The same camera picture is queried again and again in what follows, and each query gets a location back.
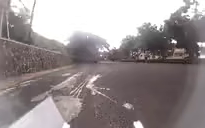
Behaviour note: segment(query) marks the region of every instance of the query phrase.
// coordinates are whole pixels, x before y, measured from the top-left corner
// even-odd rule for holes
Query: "overcast sky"
[[[205,9],[205,0],[199,2]],[[183,0],[37,0],[33,29],[63,43],[73,31],[91,32],[119,47],[141,24],[162,24],[181,5]]]

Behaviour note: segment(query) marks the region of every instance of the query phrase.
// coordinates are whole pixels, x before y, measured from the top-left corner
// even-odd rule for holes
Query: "asphalt road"
[[[70,96],[83,81],[98,78],[93,87],[84,85],[71,95],[82,99],[81,111],[69,121],[71,128],[133,128],[137,120],[144,128],[205,126],[205,120],[199,118],[205,118],[205,65],[115,62],[76,65],[0,92],[0,128],[44,100],[36,97],[64,85],[73,75],[72,86],[51,95]]]

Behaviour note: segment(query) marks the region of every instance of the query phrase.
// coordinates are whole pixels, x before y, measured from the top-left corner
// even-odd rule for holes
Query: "sidewalk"
[[[59,67],[56,69],[49,69],[49,70],[44,70],[41,72],[35,72],[35,73],[28,73],[28,74],[23,74],[21,76],[16,76],[16,77],[10,77],[7,78],[5,80],[0,80],[0,91],[2,90],[6,90],[12,87],[18,87],[19,83],[23,82],[23,81],[27,81],[33,78],[37,78],[40,77],[42,75],[46,75],[52,72],[56,72],[59,70],[64,70],[64,69],[69,69],[72,68],[73,65],[68,65],[68,66],[64,66],[64,67]]]

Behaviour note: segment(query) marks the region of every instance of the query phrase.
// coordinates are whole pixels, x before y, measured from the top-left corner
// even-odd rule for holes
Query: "foliage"
[[[164,21],[164,26],[144,23],[138,28],[137,36],[123,39],[120,49],[126,54],[135,49],[149,50],[152,53],[159,50],[165,55],[165,51],[173,46],[170,41],[176,40],[176,47],[185,48],[190,57],[198,55],[197,42],[205,42],[205,13],[197,10],[199,4],[196,0],[183,1],[185,5],[172,13]]]
[[[78,60],[95,60],[100,49],[109,49],[109,44],[103,38],[86,33],[75,32],[69,39],[69,52]]]

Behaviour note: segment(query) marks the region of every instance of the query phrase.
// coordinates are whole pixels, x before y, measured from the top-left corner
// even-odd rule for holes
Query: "stone wall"
[[[68,55],[0,38],[0,78],[68,65]]]

